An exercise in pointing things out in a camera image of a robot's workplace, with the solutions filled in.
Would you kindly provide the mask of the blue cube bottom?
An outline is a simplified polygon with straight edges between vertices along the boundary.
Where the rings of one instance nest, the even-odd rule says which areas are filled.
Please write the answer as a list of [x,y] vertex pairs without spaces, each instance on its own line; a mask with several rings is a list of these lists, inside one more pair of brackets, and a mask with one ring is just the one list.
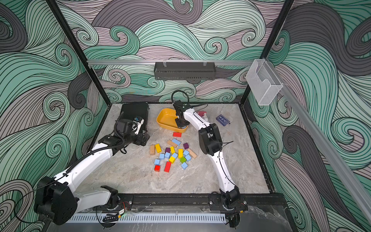
[[186,162],[181,164],[181,167],[185,170],[188,167],[188,164]]

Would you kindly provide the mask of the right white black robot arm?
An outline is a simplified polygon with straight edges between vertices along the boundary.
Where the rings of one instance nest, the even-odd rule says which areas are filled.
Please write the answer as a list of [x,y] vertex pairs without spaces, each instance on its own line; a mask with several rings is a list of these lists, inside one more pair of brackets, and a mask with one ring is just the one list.
[[227,168],[223,146],[228,143],[222,141],[218,126],[203,119],[190,104],[178,100],[173,102],[173,107],[178,127],[192,125],[198,131],[200,148],[210,158],[217,174],[222,205],[227,210],[234,209],[240,200],[240,191]]

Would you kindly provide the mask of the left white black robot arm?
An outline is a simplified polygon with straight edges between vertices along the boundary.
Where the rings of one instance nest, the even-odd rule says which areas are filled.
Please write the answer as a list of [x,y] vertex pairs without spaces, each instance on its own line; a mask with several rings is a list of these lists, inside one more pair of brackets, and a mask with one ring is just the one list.
[[88,193],[77,192],[80,184],[101,164],[130,144],[145,146],[149,139],[145,120],[118,119],[112,133],[104,136],[86,155],[54,177],[42,178],[35,195],[34,212],[56,225],[66,223],[74,214],[93,207],[116,210],[118,191],[107,185]]

